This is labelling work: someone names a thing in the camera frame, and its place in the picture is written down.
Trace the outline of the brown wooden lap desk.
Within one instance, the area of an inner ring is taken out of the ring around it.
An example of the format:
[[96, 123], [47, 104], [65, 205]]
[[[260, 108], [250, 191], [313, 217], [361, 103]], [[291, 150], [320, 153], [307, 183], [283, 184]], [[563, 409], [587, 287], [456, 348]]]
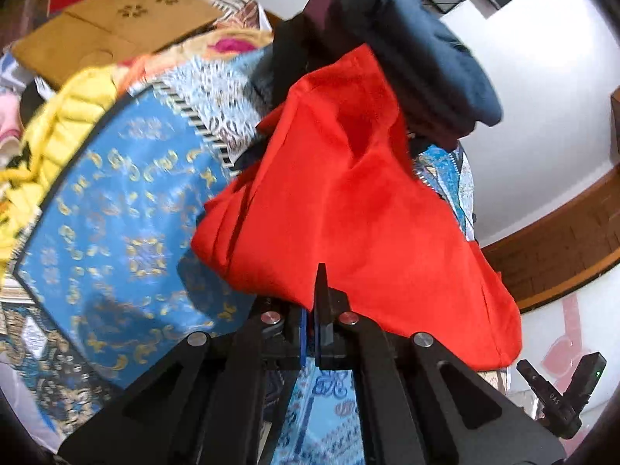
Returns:
[[221, 16], [205, 0], [83, 0], [17, 41], [10, 52], [59, 87], [83, 68], [156, 53]]

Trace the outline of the folded maroon garment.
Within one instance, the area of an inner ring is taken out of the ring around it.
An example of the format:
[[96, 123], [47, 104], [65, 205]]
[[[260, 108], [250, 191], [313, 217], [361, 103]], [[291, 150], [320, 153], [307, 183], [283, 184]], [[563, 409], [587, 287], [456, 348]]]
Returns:
[[[336, 62], [361, 45], [363, 40], [355, 37], [345, 24], [341, 0], [309, 0], [301, 13], [279, 22], [274, 29], [272, 104], [284, 103], [289, 89], [305, 74]], [[444, 150], [454, 150], [462, 132], [431, 106], [430, 89], [386, 59], [379, 58], [377, 62], [410, 132]]]

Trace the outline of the brown wooden door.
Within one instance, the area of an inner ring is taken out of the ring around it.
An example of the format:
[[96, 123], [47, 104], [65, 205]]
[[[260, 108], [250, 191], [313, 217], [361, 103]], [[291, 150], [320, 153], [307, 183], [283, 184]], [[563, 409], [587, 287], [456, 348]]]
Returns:
[[541, 219], [482, 251], [523, 313], [617, 267], [619, 166]]

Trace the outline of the orange pink blanket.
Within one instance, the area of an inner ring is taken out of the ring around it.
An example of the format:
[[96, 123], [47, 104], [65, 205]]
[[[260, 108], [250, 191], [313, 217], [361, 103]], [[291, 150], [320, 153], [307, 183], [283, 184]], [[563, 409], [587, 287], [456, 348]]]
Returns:
[[256, 28], [216, 28], [172, 45], [162, 52], [138, 56], [119, 65], [112, 78], [120, 90], [175, 67], [194, 56], [206, 60], [228, 61], [241, 53], [254, 52], [269, 45], [272, 31]]

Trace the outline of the red garment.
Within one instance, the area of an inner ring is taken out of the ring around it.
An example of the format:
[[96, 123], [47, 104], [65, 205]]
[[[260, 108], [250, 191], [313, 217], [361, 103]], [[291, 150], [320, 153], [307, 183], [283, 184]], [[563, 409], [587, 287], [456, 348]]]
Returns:
[[473, 370], [522, 348], [515, 300], [451, 207], [412, 171], [371, 49], [306, 74], [258, 124], [269, 143], [205, 206], [191, 247], [235, 290], [313, 305], [317, 268], [354, 312], [427, 332]]

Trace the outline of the folded blue sweater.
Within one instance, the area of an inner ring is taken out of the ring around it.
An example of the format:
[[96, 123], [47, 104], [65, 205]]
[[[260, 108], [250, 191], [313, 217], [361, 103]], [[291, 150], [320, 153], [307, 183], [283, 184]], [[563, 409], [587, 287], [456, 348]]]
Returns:
[[470, 49], [422, 0], [341, 0], [348, 31], [368, 44], [394, 90], [421, 97], [458, 129], [503, 116], [497, 93]]

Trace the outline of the yellow garment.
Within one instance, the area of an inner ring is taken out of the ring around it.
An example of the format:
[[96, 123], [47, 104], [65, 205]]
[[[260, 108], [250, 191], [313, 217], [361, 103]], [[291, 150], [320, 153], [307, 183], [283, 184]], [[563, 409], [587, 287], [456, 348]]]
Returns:
[[25, 127], [17, 161], [1, 171], [1, 267], [60, 172], [118, 96], [113, 65], [75, 74]]

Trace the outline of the blue patchwork bedspread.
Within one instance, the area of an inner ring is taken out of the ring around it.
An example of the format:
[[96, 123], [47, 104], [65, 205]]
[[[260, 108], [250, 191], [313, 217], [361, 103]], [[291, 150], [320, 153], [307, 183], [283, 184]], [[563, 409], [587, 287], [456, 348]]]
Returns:
[[234, 333], [250, 312], [191, 241], [207, 200], [266, 152], [272, 42], [117, 86], [20, 231], [3, 356], [64, 440], [186, 336]]

